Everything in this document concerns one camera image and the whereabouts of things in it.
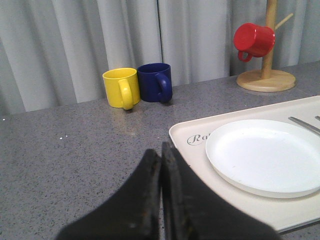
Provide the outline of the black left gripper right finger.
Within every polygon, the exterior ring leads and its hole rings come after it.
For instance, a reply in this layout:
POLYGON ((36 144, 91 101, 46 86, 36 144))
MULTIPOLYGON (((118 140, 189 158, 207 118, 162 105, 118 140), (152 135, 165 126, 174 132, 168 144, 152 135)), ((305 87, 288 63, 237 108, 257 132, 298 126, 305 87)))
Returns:
POLYGON ((167 240, 279 240, 269 225, 212 191, 170 143, 162 144, 161 184, 167 240))

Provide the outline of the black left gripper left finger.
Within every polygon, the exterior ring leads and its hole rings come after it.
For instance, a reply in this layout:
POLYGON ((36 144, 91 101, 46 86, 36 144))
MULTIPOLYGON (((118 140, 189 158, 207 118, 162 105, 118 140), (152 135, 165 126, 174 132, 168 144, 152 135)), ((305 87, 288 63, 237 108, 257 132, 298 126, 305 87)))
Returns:
POLYGON ((117 192, 92 212, 64 227, 56 239, 159 239, 161 165, 156 151, 146 150, 117 192))

